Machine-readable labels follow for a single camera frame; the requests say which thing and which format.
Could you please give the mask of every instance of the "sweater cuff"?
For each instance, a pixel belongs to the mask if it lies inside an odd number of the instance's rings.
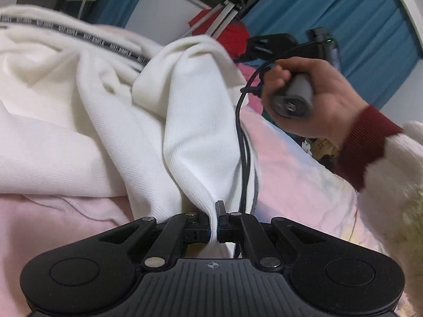
[[[401,132],[398,125],[373,106],[367,107],[342,146],[335,172],[360,190],[364,187],[363,176],[367,165],[384,155],[385,139]]]

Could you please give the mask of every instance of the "white wall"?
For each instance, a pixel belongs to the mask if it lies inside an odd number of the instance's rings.
[[[203,8],[196,0],[140,0],[125,28],[166,45],[183,35]]]
[[[423,0],[402,0],[423,45]],[[406,121],[423,122],[423,60],[389,99],[381,112],[394,123],[402,126]]]
[[[417,62],[410,76],[389,99],[381,112],[402,126],[406,121],[423,123],[423,60]]]

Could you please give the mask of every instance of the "gray handle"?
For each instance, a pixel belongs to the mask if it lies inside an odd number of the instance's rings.
[[[305,119],[311,114],[313,94],[310,76],[297,74],[272,97],[272,108],[282,117]]]

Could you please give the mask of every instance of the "handheld controller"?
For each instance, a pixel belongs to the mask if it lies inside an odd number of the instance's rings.
[[[299,46],[316,48],[319,53],[318,58],[327,60],[340,70],[338,45],[332,35],[323,29],[313,29],[307,34],[310,42]],[[286,118],[307,118],[312,110],[313,93],[310,76],[306,73],[296,74],[284,88],[281,88],[273,96],[272,108],[278,115]]]
[[[309,42],[299,44],[290,34],[265,35],[250,38],[247,50],[240,62],[262,59],[274,62],[277,59],[306,57],[324,59],[341,69],[338,44],[323,27],[307,31]],[[290,82],[272,97],[272,108],[280,116],[293,119],[307,118],[312,110],[313,88],[306,73],[293,75]]]

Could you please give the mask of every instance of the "black strap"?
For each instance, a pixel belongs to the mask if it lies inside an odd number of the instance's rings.
[[[142,65],[146,65],[150,60],[140,54],[137,54],[127,48],[124,48],[118,44],[112,43],[110,41],[101,39],[98,36],[92,35],[90,33],[79,31],[72,27],[55,24],[50,21],[43,21],[37,20],[32,18],[25,18],[25,17],[13,17],[9,15],[1,15],[0,16],[1,23],[8,23],[8,24],[22,24],[22,25],[32,25],[36,27],[40,27],[42,29],[51,29],[53,31],[57,31],[63,33],[65,35],[69,35],[71,37],[78,38],[80,40],[89,42],[91,44],[97,45],[105,50],[109,50],[114,52],[115,54],[121,55],[126,57],[132,61],[140,63]]]

